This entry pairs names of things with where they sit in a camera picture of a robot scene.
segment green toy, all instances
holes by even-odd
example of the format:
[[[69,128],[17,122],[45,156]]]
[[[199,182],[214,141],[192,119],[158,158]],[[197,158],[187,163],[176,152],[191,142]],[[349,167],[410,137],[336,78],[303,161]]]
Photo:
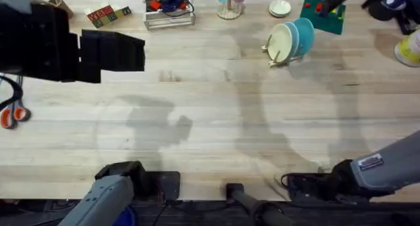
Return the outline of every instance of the green toy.
[[[309,19],[316,29],[341,35],[346,6],[340,5],[324,17],[320,15],[320,4],[323,6],[324,1],[304,0],[301,17]]]

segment yellow container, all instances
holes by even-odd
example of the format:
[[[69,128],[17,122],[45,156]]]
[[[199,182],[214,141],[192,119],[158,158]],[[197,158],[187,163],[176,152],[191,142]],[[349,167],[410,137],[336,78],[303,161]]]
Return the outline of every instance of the yellow container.
[[[396,58],[405,65],[420,67],[420,30],[395,45]]]

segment gray robot arm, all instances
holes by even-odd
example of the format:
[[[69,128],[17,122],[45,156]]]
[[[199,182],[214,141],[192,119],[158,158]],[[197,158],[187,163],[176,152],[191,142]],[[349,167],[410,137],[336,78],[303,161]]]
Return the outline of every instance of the gray robot arm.
[[[94,182],[86,196],[58,226],[112,226],[133,197],[130,177],[103,177]]]
[[[420,131],[350,165],[359,186],[368,190],[393,192],[420,183]]]

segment orange scissors handle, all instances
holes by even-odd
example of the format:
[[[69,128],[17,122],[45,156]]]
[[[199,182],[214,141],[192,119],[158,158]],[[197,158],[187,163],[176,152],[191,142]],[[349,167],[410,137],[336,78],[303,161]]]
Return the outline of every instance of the orange scissors handle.
[[[19,122],[26,122],[31,118],[31,110],[28,110],[23,106],[18,106],[14,110],[13,118]]]
[[[5,108],[1,112],[0,121],[1,127],[5,129],[15,129],[18,126],[18,122],[14,119],[12,110],[10,108]]]

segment teal plate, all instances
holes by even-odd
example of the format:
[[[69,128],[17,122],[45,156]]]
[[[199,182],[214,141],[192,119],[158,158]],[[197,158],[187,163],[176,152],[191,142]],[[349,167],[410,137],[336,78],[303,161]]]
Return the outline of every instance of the teal plate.
[[[309,52],[314,44],[314,25],[307,18],[299,18],[295,22],[297,30],[299,31],[299,46],[296,56],[302,56]]]
[[[293,22],[284,22],[291,32],[291,50],[288,58],[295,56],[297,48],[299,47],[299,31]]]

